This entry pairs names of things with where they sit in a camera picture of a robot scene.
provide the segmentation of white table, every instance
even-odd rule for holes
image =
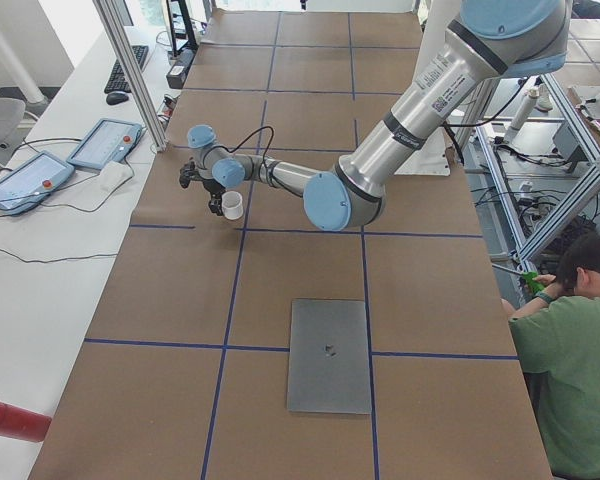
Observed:
[[[157,31],[128,30],[132,44],[150,45],[143,72],[156,109],[169,89],[167,52]],[[142,123],[133,101],[105,102],[103,88],[115,60],[103,34],[59,91],[28,141],[82,138],[102,117]],[[66,158],[75,144],[38,146]],[[66,207],[36,208],[20,217],[0,218],[0,248],[27,259],[55,259],[117,253],[146,181],[154,149],[145,135],[128,157],[135,176],[102,208],[81,213]],[[10,167],[34,154],[22,148]],[[73,183],[89,175],[77,172]],[[97,206],[107,195],[98,179],[57,192],[46,203]],[[53,416],[91,321],[114,258],[25,264],[0,253],[0,400]],[[0,437],[0,480],[26,479],[42,444]]]

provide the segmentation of black hair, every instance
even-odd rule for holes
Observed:
[[[600,233],[586,233],[571,244],[560,259],[556,281],[568,290],[573,289],[578,267],[600,274]]]

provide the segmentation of wristband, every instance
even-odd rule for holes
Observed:
[[[550,297],[548,294],[546,294],[544,292],[538,292],[534,295],[534,297],[544,300],[547,303],[547,305],[555,300],[555,298]]]

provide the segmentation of green tool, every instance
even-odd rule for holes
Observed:
[[[527,287],[529,287],[529,290],[531,291],[532,295],[535,295],[536,293],[544,290],[544,285],[534,280],[534,278],[538,276],[537,272],[519,272],[512,268],[503,267],[502,265],[496,265],[495,263],[492,263],[491,266],[498,270],[502,270],[503,272],[511,273],[513,275],[517,275],[518,277],[522,277],[522,279],[527,284]]]

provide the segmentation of keyboard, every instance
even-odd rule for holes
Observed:
[[[142,70],[144,68],[144,64],[147,62],[149,47],[147,45],[132,45],[131,48],[133,49],[133,54],[135,55],[136,60],[138,61],[140,70]],[[120,62],[118,60],[116,60],[116,63],[113,64],[113,68],[111,69],[111,75],[109,75],[107,85],[104,87],[104,93],[109,93],[113,91],[131,93],[131,87],[129,87],[127,80],[124,78],[122,65],[120,65]]]

